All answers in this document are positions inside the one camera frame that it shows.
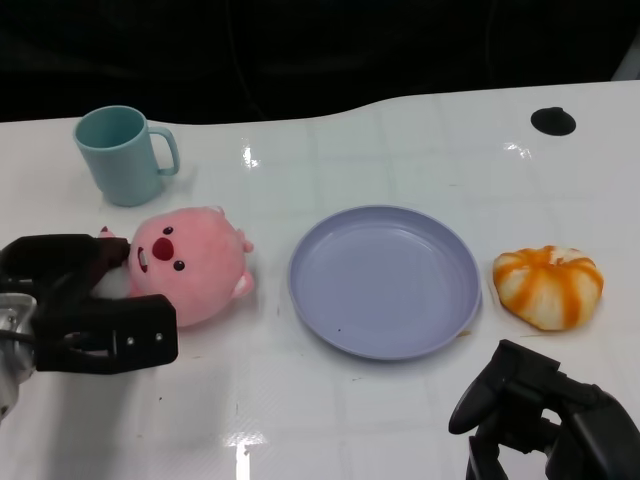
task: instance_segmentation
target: pink plush toy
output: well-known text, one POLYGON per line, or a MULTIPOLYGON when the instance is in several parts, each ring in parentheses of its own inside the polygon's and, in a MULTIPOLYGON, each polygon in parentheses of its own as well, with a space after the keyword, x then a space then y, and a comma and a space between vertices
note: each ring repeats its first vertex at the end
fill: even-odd
MULTIPOLYGON (((106 227, 101 237, 114 236, 106 227)), ((244 254, 253 245, 221 208, 183 208, 150 218, 131 242, 127 266, 109 272, 94 289, 102 298, 162 294, 178 326, 206 320, 253 288, 244 254)))

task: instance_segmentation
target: lavender plate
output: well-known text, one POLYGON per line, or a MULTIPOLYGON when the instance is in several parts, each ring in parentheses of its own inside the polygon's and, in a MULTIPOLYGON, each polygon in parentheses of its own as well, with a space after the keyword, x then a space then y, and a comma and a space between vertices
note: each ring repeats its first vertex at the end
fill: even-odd
POLYGON ((313 227, 289 265, 298 315, 331 345, 401 360, 451 342, 480 305, 464 242, 437 220, 397 207, 337 213, 313 227))

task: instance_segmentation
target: white table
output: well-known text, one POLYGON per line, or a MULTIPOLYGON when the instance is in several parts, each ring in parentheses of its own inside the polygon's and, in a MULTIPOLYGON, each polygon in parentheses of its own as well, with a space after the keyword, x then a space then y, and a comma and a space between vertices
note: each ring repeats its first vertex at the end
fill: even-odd
MULTIPOLYGON (((0 428, 6 480, 463 479, 460 395, 498 340, 512 339, 599 384, 640 424, 640 83, 407 97, 339 115, 169 125, 183 169, 157 200, 106 204, 71 138, 75 119, 0 124, 0 244, 38 233, 131 236, 146 217, 222 205, 255 242, 257 291, 228 321, 183 332, 172 365, 115 377, 36 374, 0 428), (562 106, 568 137, 531 113, 562 106), (471 334, 404 363, 342 354, 292 312, 285 267, 315 222, 363 204, 422 210, 456 230, 483 269, 471 334), (585 328, 545 335, 498 305, 499 253, 583 249, 605 277, 585 328)), ((168 162, 159 140, 159 157, 168 162)), ((505 452, 517 479, 544 457, 505 452)))

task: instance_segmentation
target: mug handle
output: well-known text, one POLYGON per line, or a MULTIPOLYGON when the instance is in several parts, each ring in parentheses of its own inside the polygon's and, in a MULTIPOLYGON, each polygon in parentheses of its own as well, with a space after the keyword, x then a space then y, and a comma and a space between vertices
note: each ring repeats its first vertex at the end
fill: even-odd
POLYGON ((156 135, 162 135, 169 144, 169 150, 171 150, 171 157, 173 158, 173 167, 159 168, 158 173, 160 175, 175 175, 180 171, 180 155, 178 154, 178 146, 176 140, 173 138, 173 134, 169 129, 164 127, 149 127, 149 133, 155 133, 156 135))

